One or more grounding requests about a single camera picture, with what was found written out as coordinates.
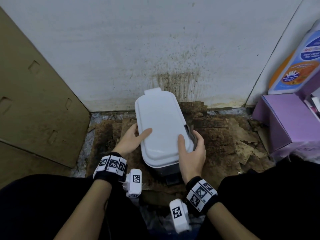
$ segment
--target forearm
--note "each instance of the forearm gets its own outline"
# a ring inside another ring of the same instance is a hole
[[[95,180],[54,239],[98,239],[111,189],[107,181]]]
[[[223,239],[258,239],[220,202],[215,203],[209,209],[207,216]]]

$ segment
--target brown stain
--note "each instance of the brown stain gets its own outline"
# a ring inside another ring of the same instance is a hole
[[[178,102],[186,102],[188,101],[188,96],[194,93],[199,74],[198,71],[165,72],[156,74],[154,77],[162,90],[172,92]]]

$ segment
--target cardboard box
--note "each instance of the cardboard box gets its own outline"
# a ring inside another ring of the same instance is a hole
[[[290,153],[304,158],[320,157],[320,122],[303,102],[320,87],[320,72],[298,92],[264,95],[252,118],[269,126],[269,154],[280,161]]]

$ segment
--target white plastic container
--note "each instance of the white plastic container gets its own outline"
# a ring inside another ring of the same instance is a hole
[[[145,90],[134,106],[139,134],[152,128],[151,135],[141,142],[143,160],[161,176],[178,173],[178,135],[184,136],[187,152],[193,151],[194,145],[176,97],[161,88],[153,88]]]
[[[320,19],[271,78],[268,94],[295,93],[320,70]]]

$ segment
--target white wall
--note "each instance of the white wall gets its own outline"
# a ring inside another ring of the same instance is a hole
[[[245,104],[302,0],[0,0],[90,111],[145,89]]]
[[[260,96],[267,93],[274,72],[298,47],[317,19],[320,19],[320,0],[303,0],[254,86],[247,106],[255,105]]]

